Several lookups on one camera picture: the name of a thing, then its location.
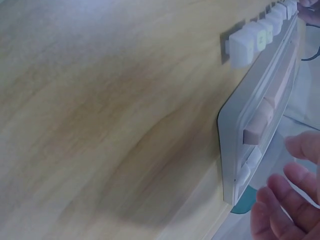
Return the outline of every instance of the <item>teal object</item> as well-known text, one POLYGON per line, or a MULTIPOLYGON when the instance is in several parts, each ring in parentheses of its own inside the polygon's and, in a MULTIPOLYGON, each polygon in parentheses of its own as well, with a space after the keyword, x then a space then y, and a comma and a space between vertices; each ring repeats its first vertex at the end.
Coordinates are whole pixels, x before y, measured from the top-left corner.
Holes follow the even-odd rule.
POLYGON ((256 202, 257 190, 251 186, 248 186, 238 201, 238 203, 232 208, 231 213, 233 214, 246 214, 252 208, 256 202))

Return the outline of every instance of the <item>black cable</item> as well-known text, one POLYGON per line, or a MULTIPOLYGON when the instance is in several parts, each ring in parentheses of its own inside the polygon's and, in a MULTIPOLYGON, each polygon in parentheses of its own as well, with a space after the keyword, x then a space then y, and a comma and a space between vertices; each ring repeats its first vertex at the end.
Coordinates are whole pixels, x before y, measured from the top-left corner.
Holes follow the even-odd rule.
MULTIPOLYGON (((306 26, 320 29, 320 26, 309 24, 309 23, 307 23, 306 26)), ((301 59, 301 61, 302 62, 309 62, 309 61, 315 60, 319 56, 320 56, 320 46, 319 46, 318 52, 315 55, 313 55, 312 57, 309 57, 309 58, 303 58, 303 59, 301 59)))
POLYGON ((306 26, 320 29, 320 26, 313 25, 313 24, 310 24, 310 23, 307 23, 306 26))

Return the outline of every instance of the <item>light wood desk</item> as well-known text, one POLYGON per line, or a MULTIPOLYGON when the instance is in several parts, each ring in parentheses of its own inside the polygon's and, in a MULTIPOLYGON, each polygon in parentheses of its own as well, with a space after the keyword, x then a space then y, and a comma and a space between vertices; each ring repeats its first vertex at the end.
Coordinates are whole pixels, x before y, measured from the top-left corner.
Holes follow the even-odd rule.
POLYGON ((210 239, 220 35, 269 0, 5 0, 0 239, 210 239))

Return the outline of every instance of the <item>wood grain surface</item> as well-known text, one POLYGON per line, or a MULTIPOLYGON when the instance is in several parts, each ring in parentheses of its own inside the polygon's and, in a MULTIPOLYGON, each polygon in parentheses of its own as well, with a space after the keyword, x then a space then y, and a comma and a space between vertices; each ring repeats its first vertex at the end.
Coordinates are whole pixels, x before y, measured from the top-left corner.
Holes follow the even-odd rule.
POLYGON ((221 35, 269 0, 5 0, 0 239, 210 239, 221 35))

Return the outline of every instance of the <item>hand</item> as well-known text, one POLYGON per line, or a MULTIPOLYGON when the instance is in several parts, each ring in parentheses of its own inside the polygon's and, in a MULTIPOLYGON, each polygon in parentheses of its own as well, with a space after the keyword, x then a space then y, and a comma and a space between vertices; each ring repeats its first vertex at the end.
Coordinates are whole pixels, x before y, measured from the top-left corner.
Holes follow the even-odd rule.
POLYGON ((308 24, 320 26, 320 1, 300 0, 298 3, 298 17, 308 24))
MULTIPOLYGON (((305 132, 288 137, 285 145, 292 156, 317 164, 317 176, 295 162, 284 167, 284 174, 319 204, 320 134, 305 132)), ((254 240, 320 239, 320 209, 296 192, 283 176, 270 176, 267 186, 257 192, 256 199, 251 210, 251 234, 254 240)))

